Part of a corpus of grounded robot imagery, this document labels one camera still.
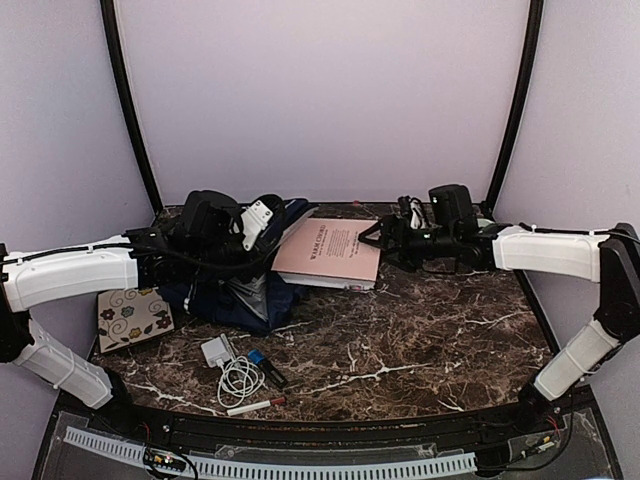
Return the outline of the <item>pink book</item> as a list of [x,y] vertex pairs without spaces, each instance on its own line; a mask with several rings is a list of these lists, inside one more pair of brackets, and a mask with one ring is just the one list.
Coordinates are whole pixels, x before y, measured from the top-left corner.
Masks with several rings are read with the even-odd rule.
[[373,220],[308,218],[279,248],[272,264],[283,281],[368,291],[375,287],[380,251],[359,241]]

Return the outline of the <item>navy blue student backpack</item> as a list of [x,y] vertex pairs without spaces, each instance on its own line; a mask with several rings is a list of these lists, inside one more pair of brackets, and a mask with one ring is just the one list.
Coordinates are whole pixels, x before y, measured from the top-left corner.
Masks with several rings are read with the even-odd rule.
[[269,334],[286,323],[302,295],[271,270],[275,254],[316,208],[304,198],[275,194],[242,205],[221,192],[190,192],[171,241],[190,257],[227,271],[199,268],[158,293],[173,308],[213,324]]

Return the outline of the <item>grey ianra magazine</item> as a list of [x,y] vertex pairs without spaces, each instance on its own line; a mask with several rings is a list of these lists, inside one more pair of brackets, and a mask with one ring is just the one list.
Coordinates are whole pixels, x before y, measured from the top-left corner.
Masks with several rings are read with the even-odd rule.
[[248,283],[239,279],[231,279],[227,282],[231,292],[241,303],[261,321],[268,320],[267,281],[266,276],[253,278]]

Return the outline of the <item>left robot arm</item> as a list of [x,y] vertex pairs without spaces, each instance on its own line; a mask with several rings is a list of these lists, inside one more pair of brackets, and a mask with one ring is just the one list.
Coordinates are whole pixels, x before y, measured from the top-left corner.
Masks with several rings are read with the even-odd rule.
[[1,361],[24,367],[93,410],[120,436],[141,427],[119,375],[48,334],[34,306],[106,290],[249,280],[260,275],[284,230],[275,194],[243,206],[226,194],[191,192],[175,223],[40,252],[1,252]]

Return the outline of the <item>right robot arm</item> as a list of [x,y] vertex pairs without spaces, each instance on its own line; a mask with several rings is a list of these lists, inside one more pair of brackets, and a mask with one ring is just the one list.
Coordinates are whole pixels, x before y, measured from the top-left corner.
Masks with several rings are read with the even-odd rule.
[[639,238],[625,223],[607,230],[497,223],[476,214],[468,188],[460,184],[431,189],[429,200],[426,211],[417,198],[399,198],[399,213],[382,217],[359,241],[407,272],[446,258],[479,271],[550,273],[600,287],[592,319],[523,388],[522,403],[511,410],[511,426],[530,434],[547,420],[548,404],[638,337]]

